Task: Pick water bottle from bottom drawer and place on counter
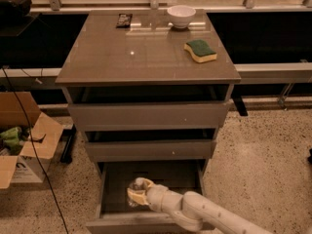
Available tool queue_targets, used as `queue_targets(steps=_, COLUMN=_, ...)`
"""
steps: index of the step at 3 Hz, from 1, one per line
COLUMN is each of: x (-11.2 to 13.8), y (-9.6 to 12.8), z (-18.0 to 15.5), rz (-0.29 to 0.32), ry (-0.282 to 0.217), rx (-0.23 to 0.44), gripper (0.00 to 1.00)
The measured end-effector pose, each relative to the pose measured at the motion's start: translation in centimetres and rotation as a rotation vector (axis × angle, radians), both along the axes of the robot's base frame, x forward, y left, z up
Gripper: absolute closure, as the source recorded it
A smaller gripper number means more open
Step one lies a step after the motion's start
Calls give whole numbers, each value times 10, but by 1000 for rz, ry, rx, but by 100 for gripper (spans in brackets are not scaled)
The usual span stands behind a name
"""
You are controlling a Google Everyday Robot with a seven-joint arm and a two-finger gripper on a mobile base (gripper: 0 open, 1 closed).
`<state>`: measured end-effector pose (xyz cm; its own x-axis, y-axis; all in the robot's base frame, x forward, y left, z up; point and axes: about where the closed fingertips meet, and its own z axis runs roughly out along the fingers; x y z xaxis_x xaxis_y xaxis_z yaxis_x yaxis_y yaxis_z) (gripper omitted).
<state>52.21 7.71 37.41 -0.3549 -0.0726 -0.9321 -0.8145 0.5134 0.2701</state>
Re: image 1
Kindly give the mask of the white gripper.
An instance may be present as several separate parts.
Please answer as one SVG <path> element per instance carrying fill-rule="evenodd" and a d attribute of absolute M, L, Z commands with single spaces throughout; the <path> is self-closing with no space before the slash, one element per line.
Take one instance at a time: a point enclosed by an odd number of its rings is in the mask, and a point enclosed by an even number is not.
<path fill-rule="evenodd" d="M 147 206 L 150 210 L 158 213 L 167 213 L 169 211 L 169 204 L 165 204 L 165 197 L 170 192 L 169 188 L 155 184 L 145 177 L 138 177 L 135 179 L 135 189 L 148 189 L 147 193 L 143 190 L 128 191 L 129 203 L 132 207 Z"/>

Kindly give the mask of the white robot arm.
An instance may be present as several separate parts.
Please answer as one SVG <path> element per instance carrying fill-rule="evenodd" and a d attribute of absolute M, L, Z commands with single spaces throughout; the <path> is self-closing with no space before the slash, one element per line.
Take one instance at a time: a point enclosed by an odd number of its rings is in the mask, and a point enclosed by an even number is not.
<path fill-rule="evenodd" d="M 201 194 L 193 191 L 179 194 L 144 177 L 136 178 L 127 194 L 132 205 L 148 206 L 151 211 L 165 213 L 191 232 L 201 230 L 206 221 L 223 234 L 272 234 Z"/>

